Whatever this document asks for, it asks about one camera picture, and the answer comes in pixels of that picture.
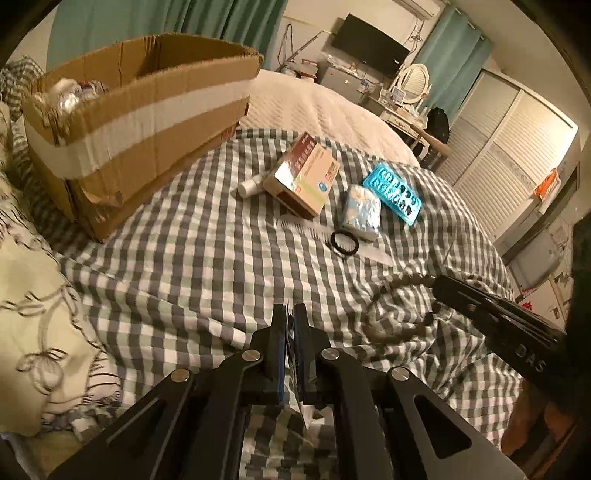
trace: black ring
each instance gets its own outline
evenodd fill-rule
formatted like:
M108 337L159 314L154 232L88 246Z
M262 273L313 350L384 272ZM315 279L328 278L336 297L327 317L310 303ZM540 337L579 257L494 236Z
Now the black ring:
M345 237L350 238L353 242L355 242L355 246L353 247L353 250L346 250L346 249L342 248L340 245L337 245L337 243L336 243L336 236L337 235L344 235ZM350 257L351 255L355 255L357 253L357 251L359 250L359 240L357 240L357 237L354 236L351 232L348 232L347 230L343 230L343 229L337 229L330 234L330 244L338 252L342 253L343 255L346 255L347 257Z

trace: flat screen tv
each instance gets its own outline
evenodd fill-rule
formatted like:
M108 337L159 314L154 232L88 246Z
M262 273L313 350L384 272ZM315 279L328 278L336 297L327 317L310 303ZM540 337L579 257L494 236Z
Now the flat screen tv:
M332 46L367 66L394 77L408 56L408 49L393 38L354 15L347 15Z

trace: air conditioner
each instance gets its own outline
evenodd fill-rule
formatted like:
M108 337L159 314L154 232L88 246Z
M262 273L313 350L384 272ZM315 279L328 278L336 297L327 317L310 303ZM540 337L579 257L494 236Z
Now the air conditioner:
M441 8L433 0L394 0L420 20L432 20Z

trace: checkered bedsheet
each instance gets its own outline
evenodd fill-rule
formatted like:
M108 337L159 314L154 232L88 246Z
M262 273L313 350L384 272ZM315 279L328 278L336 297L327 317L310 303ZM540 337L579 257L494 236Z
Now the checkered bedsheet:
M37 227L118 363L123 406L177 367L214 368L248 346L252 332L270 324L274 303L304 302L311 324L335 347L368 367L409 367L498 444L518 375L485 348L465 317L444 308L430 319L430 290L399 282L403 274L445 273L509 297L506 271L477 220L444 181L393 164L423 200L412 227L382 210L376 245L392 255L395 268L343 259L320 241L278 227L285 209L270 196L236 196L238 183L270 168L296 136L239 130L157 192L104 244L88 240L36 182L28 182ZM335 226L348 186L380 159L321 142L342 163L319 218ZM15 143L24 147L18 138ZM315 417L306 430L295 408L254 407L242 476L337 478L330 422Z

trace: open cardboard box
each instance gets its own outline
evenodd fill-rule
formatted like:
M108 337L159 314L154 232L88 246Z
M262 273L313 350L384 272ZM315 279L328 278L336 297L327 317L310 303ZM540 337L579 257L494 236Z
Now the open cardboard box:
M38 79L22 110L31 160L57 207L93 238L107 238L233 134L261 62L250 47L163 34L87 53ZM62 78L100 80L109 90L80 105L65 126L48 124L33 94Z

